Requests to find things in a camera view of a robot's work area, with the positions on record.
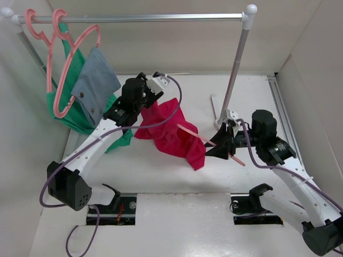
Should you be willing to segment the red t shirt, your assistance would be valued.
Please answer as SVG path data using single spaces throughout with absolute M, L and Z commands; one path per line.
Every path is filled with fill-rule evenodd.
M 141 111 L 143 121 L 140 129 L 135 133 L 135 138 L 143 140 L 153 140 L 156 148 L 172 156 L 186 159 L 190 166 L 196 171 L 205 165 L 205 146 L 202 140 L 191 135 L 178 127 L 178 124 L 197 134 L 198 129 L 193 124 L 185 120 L 179 101 L 173 98 L 162 104 L 154 103 L 148 109 Z M 166 123 L 150 128 L 143 126 L 155 125 L 171 116 L 175 115 Z

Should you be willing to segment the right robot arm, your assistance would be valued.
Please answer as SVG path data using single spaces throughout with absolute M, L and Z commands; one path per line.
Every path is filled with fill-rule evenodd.
M 227 110 L 215 121 L 218 129 L 205 147 L 206 156 L 228 159 L 238 148 L 246 148 L 255 167 L 274 172 L 297 201 L 277 196 L 263 183 L 249 193 L 232 198 L 232 211 L 244 218 L 272 212 L 295 228 L 307 247 L 324 256 L 342 246 L 342 207 L 325 194 L 302 166 L 293 148 L 277 135 L 277 120 L 267 110 L 252 113 L 251 123 Z

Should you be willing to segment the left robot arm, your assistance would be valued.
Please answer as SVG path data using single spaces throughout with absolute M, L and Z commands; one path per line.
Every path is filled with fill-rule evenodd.
M 143 108 L 149 108 L 163 95 L 169 83 L 168 78 L 157 73 L 150 79 L 143 73 L 127 79 L 120 97 L 88 138 L 61 163 L 50 163 L 49 195 L 75 211 L 87 205 L 101 205 L 110 213 L 116 211 L 119 191 L 107 184 L 90 187 L 86 179 L 107 149 L 137 122 Z

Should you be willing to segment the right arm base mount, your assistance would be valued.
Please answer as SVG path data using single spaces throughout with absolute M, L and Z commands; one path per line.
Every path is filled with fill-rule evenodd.
M 260 197 L 273 187 L 264 183 L 252 188 L 248 193 L 230 195 L 230 211 L 233 213 L 234 225 L 283 225 L 283 220 L 266 210 L 260 203 Z

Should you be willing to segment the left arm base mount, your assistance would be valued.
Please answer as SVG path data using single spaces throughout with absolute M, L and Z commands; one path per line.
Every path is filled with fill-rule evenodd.
M 86 225 L 135 225 L 137 194 L 122 193 L 102 184 L 92 188 Z

